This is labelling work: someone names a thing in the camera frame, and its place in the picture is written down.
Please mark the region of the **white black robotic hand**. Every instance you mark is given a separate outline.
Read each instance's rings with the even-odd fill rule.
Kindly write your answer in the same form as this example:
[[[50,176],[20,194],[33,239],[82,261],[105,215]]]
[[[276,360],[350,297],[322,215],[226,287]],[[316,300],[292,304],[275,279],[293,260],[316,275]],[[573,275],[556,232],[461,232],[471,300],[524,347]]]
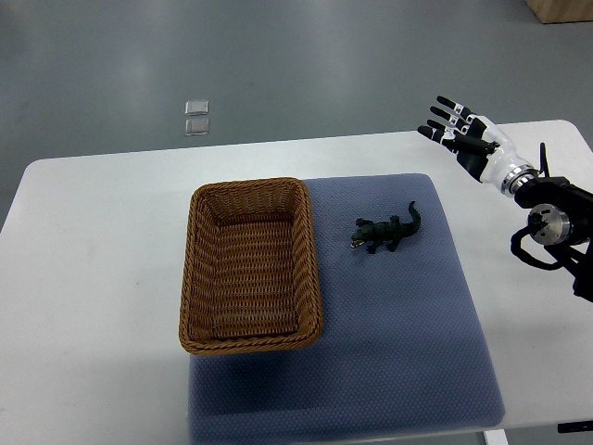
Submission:
[[[518,156],[516,145],[489,118],[441,95],[436,101],[430,107],[436,118],[419,126],[418,133],[455,155],[474,180],[510,197],[521,181],[536,177],[535,167]]]

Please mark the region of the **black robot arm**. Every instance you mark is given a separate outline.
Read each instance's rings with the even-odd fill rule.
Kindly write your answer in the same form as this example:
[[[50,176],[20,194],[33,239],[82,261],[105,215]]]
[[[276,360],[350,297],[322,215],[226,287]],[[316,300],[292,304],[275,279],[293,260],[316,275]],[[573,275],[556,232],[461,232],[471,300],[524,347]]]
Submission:
[[[592,194],[563,176],[549,173],[546,145],[539,148],[540,169],[521,181],[514,201],[528,209],[526,226],[511,237],[511,253],[544,271],[566,270],[574,278],[574,294],[592,300]],[[523,249],[531,237],[554,259],[544,262]]]

